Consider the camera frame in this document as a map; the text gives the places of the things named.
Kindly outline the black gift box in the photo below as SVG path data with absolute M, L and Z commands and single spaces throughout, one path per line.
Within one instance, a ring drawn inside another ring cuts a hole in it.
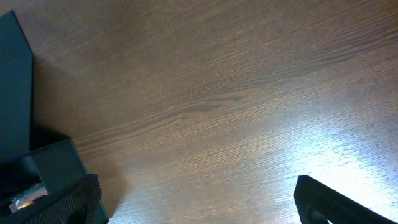
M 1 218 L 11 198 L 43 183 L 47 195 L 86 177 L 73 141 L 32 120 L 35 58 L 13 11 L 1 16 Z M 109 217 L 100 201 L 94 223 Z

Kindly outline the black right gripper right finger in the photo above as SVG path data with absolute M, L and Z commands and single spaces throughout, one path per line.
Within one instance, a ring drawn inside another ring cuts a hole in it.
M 396 224 L 308 175 L 298 176 L 294 200 L 303 224 Z

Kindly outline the chrome ratchet wrench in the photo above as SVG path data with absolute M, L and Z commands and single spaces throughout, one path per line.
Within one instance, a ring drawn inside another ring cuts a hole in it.
M 24 190 L 21 193 L 18 193 L 16 196 L 13 196 L 13 198 L 11 198 L 11 204 L 9 205 L 9 209 L 12 213 L 15 213 L 18 210 L 29 206 L 38 198 L 43 197 L 47 194 L 47 189 L 45 188 L 45 185 L 43 183 L 35 184 L 31 188 Z

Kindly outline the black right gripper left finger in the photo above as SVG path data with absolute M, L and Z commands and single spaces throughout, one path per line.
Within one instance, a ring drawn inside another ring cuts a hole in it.
M 74 182 L 62 190 L 38 198 L 33 204 L 1 218 L 1 224 L 92 224 L 101 200 L 96 174 Z

